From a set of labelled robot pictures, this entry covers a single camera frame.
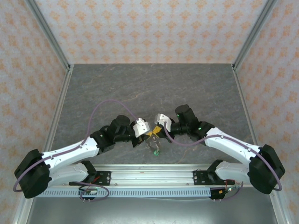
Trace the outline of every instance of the yellow object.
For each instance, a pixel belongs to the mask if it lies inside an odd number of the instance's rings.
[[[157,138],[159,138],[157,136],[157,133],[159,133],[161,129],[162,129],[161,127],[156,126],[152,132],[149,132],[146,135],[148,135],[150,137],[150,136],[152,136],[154,134]]]

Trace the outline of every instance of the gray table surface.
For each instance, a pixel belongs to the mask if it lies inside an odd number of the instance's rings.
[[[174,110],[188,104],[199,120],[207,121],[238,139],[252,143],[230,64],[76,64],[72,73],[52,150],[82,140],[94,107],[105,99],[124,102],[137,117],[150,122],[163,113],[176,120]],[[92,132],[118,115],[133,118],[121,105],[104,104],[93,119]],[[188,143],[187,136],[176,137]],[[113,150],[90,158],[97,164],[209,164],[236,160],[219,150],[197,145],[181,147],[161,139],[154,156],[142,143],[117,143]]]

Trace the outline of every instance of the metal floor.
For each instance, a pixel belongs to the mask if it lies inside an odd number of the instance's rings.
[[[276,224],[268,195],[245,188],[236,198],[36,198],[27,224]]]
[[[229,64],[82,64],[75,65],[52,149],[82,140],[94,107],[105,99],[123,101],[137,117],[154,126],[157,113],[176,119],[175,108],[188,104],[199,120],[252,143],[248,123]],[[93,120],[92,131],[128,112],[107,103]],[[187,136],[176,137],[190,142]],[[216,159],[236,162],[209,147],[184,148],[161,140],[161,153],[141,144],[117,143],[113,150],[91,158],[94,164],[209,164]],[[78,198],[35,198],[28,224],[275,224],[270,197],[245,188],[234,199],[109,198],[82,203]]]
[[[252,143],[239,92],[230,64],[76,64],[65,97],[52,150],[82,140],[95,106],[117,99],[154,127],[163,113],[174,120],[174,110],[188,104],[199,120],[207,121],[240,140]],[[92,132],[118,115],[132,117],[118,103],[99,108]],[[176,137],[190,142],[187,136]],[[216,159],[236,162],[223,152],[197,145],[181,147],[161,140],[161,153],[154,156],[145,143],[132,148],[117,143],[113,150],[91,158],[95,164],[207,164]]]

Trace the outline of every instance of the patterned wallpaper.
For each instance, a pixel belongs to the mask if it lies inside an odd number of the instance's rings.
[[[21,193],[14,170],[42,149],[65,70],[24,0],[0,1],[0,223],[12,222]]]
[[[278,153],[284,194],[299,221],[299,3],[279,0],[238,70],[260,144]]]
[[[266,0],[37,0],[70,63],[232,63]]]

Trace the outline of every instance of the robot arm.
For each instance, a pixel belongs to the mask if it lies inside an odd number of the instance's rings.
[[[71,164],[107,152],[116,142],[131,141],[133,147],[136,147],[143,142],[146,138],[144,134],[149,130],[149,124],[145,120],[139,118],[130,123],[128,117],[119,115],[109,126],[95,131],[85,141],[50,152],[39,153],[37,149],[30,151],[14,175],[19,178],[37,161],[44,160],[28,171],[19,182],[26,198],[41,194],[49,186],[67,182],[91,182],[96,171],[89,161]]]
[[[271,193],[277,180],[259,156],[266,160],[279,179],[285,173],[281,161],[271,146],[251,145],[222,132],[212,124],[198,121],[188,105],[179,106],[175,113],[179,120],[177,123],[164,114],[156,116],[155,123],[164,127],[157,133],[160,138],[166,138],[169,142],[173,142],[176,135],[183,134],[187,134],[192,141],[204,138],[201,142],[203,145],[223,151],[240,161],[241,164],[216,160],[208,169],[208,177],[211,181],[236,180],[251,183],[262,193]]]

